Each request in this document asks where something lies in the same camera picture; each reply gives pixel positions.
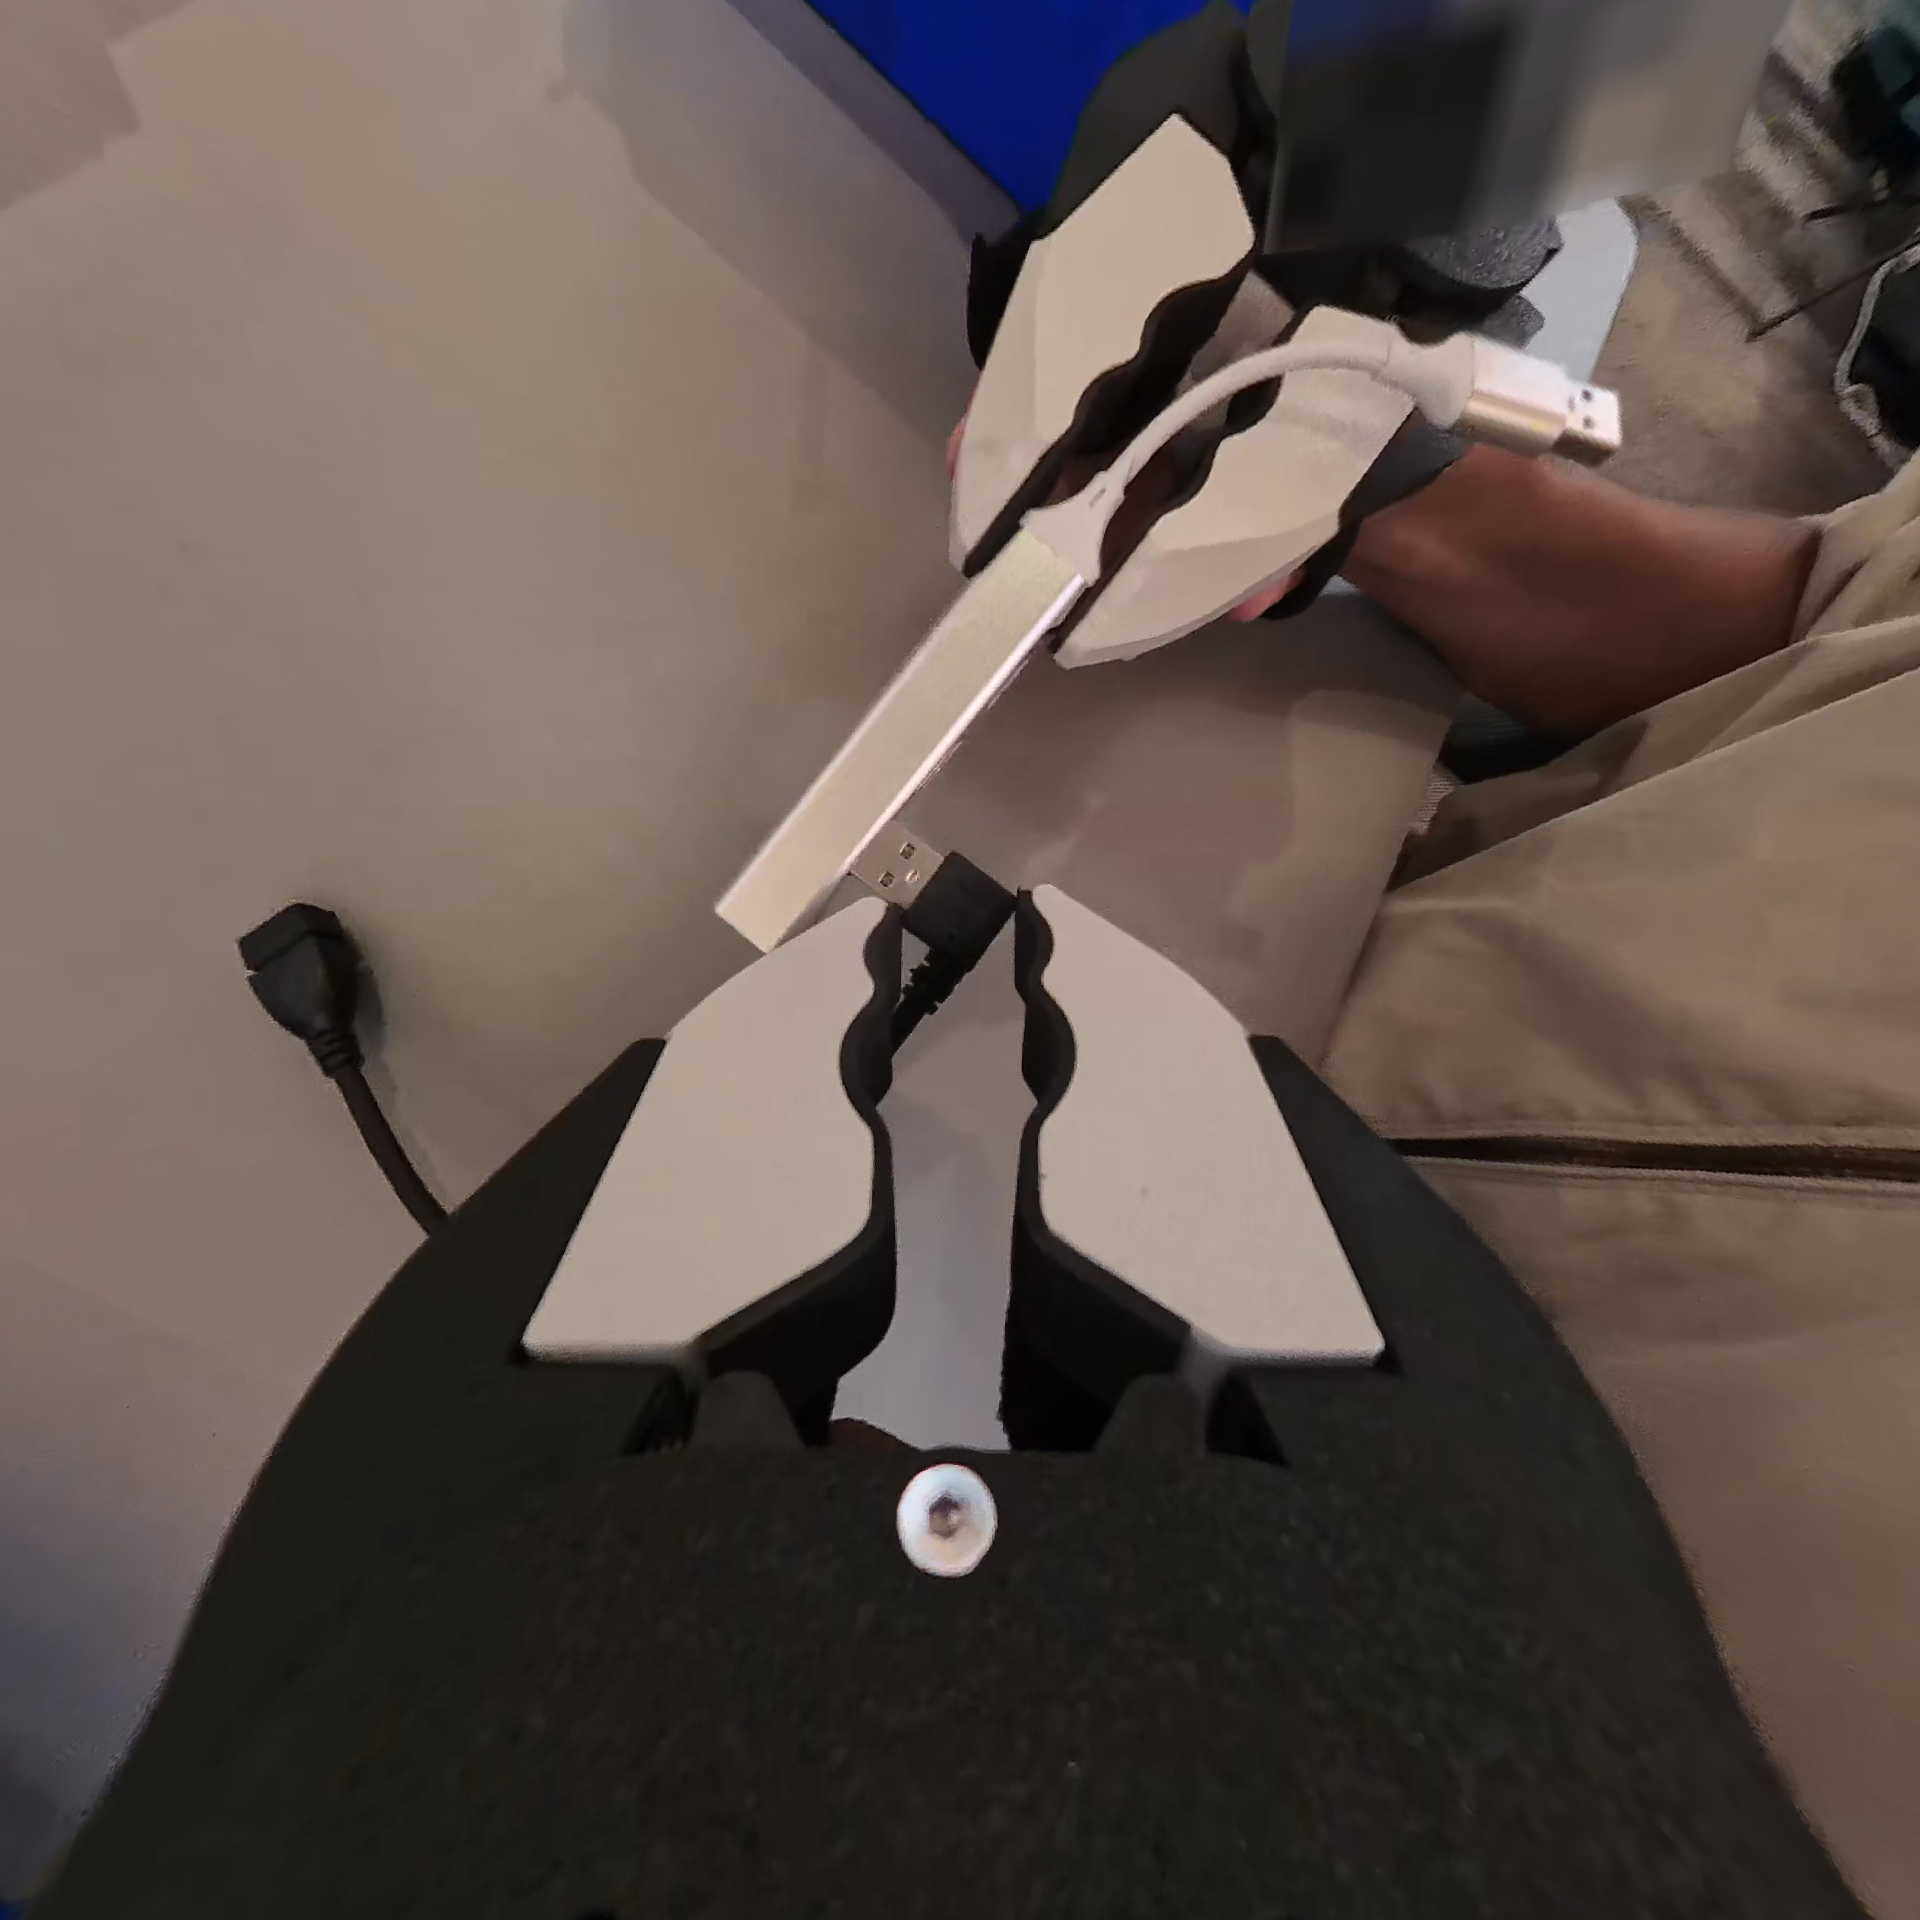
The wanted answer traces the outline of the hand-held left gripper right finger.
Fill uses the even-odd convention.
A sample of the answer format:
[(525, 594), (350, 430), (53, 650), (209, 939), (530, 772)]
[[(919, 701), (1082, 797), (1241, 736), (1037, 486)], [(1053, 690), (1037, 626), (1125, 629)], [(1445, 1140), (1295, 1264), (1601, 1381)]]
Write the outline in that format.
[(1256, 1381), (1385, 1355), (1242, 1023), (1059, 886), (1015, 908), (1021, 1076), (1001, 1431), (1093, 1452), (1171, 1381), (1208, 1452), (1281, 1452)]

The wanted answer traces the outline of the blue plastic bin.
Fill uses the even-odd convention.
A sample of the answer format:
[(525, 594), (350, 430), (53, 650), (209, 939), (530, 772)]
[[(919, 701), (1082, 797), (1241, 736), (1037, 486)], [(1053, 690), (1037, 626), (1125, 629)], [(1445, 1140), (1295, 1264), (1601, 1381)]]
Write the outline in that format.
[[(1199, 3), (814, 3), (808, 10), (1019, 210), (1063, 176), (1098, 179), (1177, 111), (1136, 50)], [(1117, 66), (1139, 66), (1121, 75)]]

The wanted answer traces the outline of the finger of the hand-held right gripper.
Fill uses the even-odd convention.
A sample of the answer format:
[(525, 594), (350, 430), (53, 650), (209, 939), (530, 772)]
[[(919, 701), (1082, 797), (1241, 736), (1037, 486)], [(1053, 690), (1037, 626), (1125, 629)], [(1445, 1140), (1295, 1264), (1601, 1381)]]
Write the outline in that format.
[[(1162, 500), (1131, 552), (1101, 539), (1138, 472), (1195, 419), (1275, 378), (1266, 414), (1210, 448), (1195, 492)], [(1049, 551), (1082, 581), (1063, 667), (1151, 653), (1283, 581), (1331, 539), (1339, 511), (1407, 414), (1426, 403), (1426, 347), (1397, 327), (1317, 309), (1283, 347), (1205, 379), (1088, 484), (1049, 507)]]
[(1030, 242), (951, 472), (959, 572), (977, 572), (1069, 469), (1170, 396), (1255, 238), (1227, 154), (1171, 111)]

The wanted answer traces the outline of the person's right forearm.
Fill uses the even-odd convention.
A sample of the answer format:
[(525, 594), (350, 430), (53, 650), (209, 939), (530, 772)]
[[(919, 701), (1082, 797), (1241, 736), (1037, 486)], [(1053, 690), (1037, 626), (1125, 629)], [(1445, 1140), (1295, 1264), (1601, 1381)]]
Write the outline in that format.
[(1672, 504), (1471, 448), (1366, 519), (1341, 573), (1471, 698), (1591, 736), (1782, 651), (1819, 544), (1810, 519)]

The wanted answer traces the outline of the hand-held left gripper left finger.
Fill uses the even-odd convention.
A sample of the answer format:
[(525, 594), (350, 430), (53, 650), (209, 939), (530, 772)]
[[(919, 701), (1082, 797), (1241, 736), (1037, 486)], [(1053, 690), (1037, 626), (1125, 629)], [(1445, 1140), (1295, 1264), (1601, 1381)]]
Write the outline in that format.
[(896, 1317), (901, 920), (863, 901), (697, 1004), (535, 1307), (535, 1362), (665, 1368), (694, 1402), (761, 1375), (826, 1443), (843, 1378)]

